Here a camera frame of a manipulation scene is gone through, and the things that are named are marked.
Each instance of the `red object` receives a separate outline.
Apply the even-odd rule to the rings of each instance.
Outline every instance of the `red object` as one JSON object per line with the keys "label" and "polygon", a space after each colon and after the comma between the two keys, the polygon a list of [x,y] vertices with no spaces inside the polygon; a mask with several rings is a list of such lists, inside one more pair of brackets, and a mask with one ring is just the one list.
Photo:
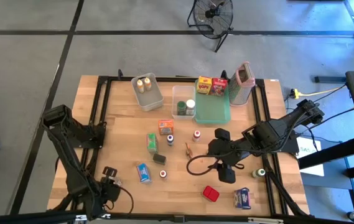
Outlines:
{"label": "red object", "polygon": [[220,193],[216,191],[214,188],[207,186],[206,188],[204,188],[203,196],[212,202],[216,202],[218,196],[220,196]]}

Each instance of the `green plastic basket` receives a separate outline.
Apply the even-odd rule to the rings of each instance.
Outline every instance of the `green plastic basket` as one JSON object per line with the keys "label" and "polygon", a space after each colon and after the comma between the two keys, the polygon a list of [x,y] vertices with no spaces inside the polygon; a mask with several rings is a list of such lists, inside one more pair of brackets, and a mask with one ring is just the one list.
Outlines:
{"label": "green plastic basket", "polygon": [[228,87],[224,96],[204,95],[196,92],[196,122],[198,124],[226,124],[231,120]]}

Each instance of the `electric fan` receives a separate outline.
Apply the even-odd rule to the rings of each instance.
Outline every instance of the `electric fan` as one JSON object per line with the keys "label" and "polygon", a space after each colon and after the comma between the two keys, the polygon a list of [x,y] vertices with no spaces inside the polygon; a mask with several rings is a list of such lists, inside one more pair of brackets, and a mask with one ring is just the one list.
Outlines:
{"label": "electric fan", "polygon": [[[189,24],[192,13],[195,25]],[[209,39],[219,39],[215,48],[217,52],[229,31],[233,30],[232,19],[232,0],[194,0],[187,23],[189,27],[195,26],[203,36]]]}

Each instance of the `wooden tabletop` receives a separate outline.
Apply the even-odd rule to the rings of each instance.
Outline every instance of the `wooden tabletop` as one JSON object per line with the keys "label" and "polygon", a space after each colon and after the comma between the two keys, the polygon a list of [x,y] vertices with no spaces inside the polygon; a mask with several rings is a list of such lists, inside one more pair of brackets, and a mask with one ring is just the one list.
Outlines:
{"label": "wooden tabletop", "polygon": [[[82,76],[73,106],[73,117],[82,124],[88,124],[94,99],[97,76]],[[269,110],[272,118],[286,114],[281,86],[277,80],[265,80]],[[237,170],[236,182],[226,184],[218,180],[216,170],[202,176],[193,176],[186,171],[188,159],[185,155],[185,142],[190,144],[193,155],[207,152],[208,143],[214,139],[214,130],[224,128],[231,133],[232,139],[242,138],[241,132],[256,123],[253,101],[250,96],[247,105],[231,107],[231,121],[223,125],[197,124],[194,120],[174,120],[174,145],[167,145],[166,136],[160,136],[157,128],[159,119],[172,119],[172,87],[174,85],[193,85],[193,83],[159,82],[164,97],[164,105],[153,111],[144,112],[137,104],[130,82],[112,82],[106,112],[106,137],[98,156],[95,179],[100,180],[105,166],[118,170],[117,176],[123,187],[134,197],[133,213],[167,213],[189,215],[256,215],[269,216],[268,195],[264,178],[254,179],[253,170],[262,168],[260,157],[249,156],[241,163],[243,170]],[[264,119],[261,97],[259,97],[261,117]],[[199,142],[192,141],[192,134],[200,130]],[[166,156],[166,164],[156,164],[146,149],[146,134],[156,133],[159,140],[159,154]],[[82,149],[76,149],[81,156]],[[283,184],[300,208],[309,212],[299,166],[289,154],[279,153],[279,163]],[[191,163],[192,172],[203,171],[214,159],[203,158]],[[146,163],[151,173],[152,183],[139,181],[136,166]],[[159,177],[160,170],[167,171],[167,178]],[[60,163],[55,175],[48,208],[54,208],[67,194],[66,173]],[[210,202],[202,196],[203,189],[211,186],[220,193],[216,202]],[[251,210],[240,210],[233,206],[233,191],[247,187],[250,190]],[[280,213],[279,198],[275,186],[274,198],[277,212]],[[128,212],[131,200],[121,192],[114,203],[112,212]]]}

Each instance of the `concrete floor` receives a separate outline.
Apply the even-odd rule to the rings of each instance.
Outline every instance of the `concrete floor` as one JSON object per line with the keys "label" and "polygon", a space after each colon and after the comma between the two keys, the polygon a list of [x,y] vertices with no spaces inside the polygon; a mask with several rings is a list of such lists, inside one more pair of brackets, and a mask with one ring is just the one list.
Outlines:
{"label": "concrete floor", "polygon": [[[354,10],[354,0],[349,0]],[[0,0],[0,29],[67,30],[78,0]],[[350,30],[354,24],[343,2],[234,1],[235,30]],[[77,30],[187,30],[191,0],[85,1]],[[0,36],[0,215],[5,214],[29,148],[34,128],[65,43],[58,36]],[[220,51],[201,35],[75,36],[54,105],[73,105],[81,75],[125,75],[153,72],[158,76],[217,77],[250,61],[258,78],[281,81],[303,93],[339,85],[315,84],[316,75],[339,76],[354,70],[353,37],[230,36]],[[290,107],[298,103],[289,100]],[[348,90],[322,100],[329,117],[353,106]],[[354,112],[314,129],[316,136],[346,141],[354,138]],[[54,177],[56,153],[46,137],[41,144],[21,212],[42,212]],[[352,206],[348,191],[305,187],[316,217],[347,220]],[[138,223],[117,221],[120,223]]]}

